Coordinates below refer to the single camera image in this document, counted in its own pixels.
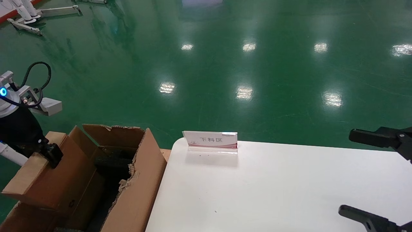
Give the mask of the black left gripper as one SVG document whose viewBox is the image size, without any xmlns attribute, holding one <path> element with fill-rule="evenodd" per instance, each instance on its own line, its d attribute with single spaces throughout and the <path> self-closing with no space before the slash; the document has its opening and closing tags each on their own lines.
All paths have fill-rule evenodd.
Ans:
<svg viewBox="0 0 412 232">
<path fill-rule="evenodd" d="M 36 117 L 27 108 L 18 108 L 0 119 L 1 141 L 18 153 L 30 157 L 41 154 L 52 169 L 60 163 L 63 153 L 56 143 L 47 143 Z"/>
</svg>

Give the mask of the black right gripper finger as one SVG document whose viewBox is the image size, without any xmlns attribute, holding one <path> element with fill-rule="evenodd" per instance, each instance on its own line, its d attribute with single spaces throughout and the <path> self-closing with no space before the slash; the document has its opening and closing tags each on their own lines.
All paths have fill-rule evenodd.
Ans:
<svg viewBox="0 0 412 232">
<path fill-rule="evenodd" d="M 365 226 L 367 232 L 411 232 L 412 222 L 397 225 L 395 222 L 387 218 L 366 212 L 364 210 L 341 205 L 338 214 L 350 220 L 361 223 Z"/>
<path fill-rule="evenodd" d="M 390 147 L 405 160 L 412 161 L 412 128 L 379 127 L 376 131 L 352 129 L 349 140 L 374 147 Z"/>
</svg>

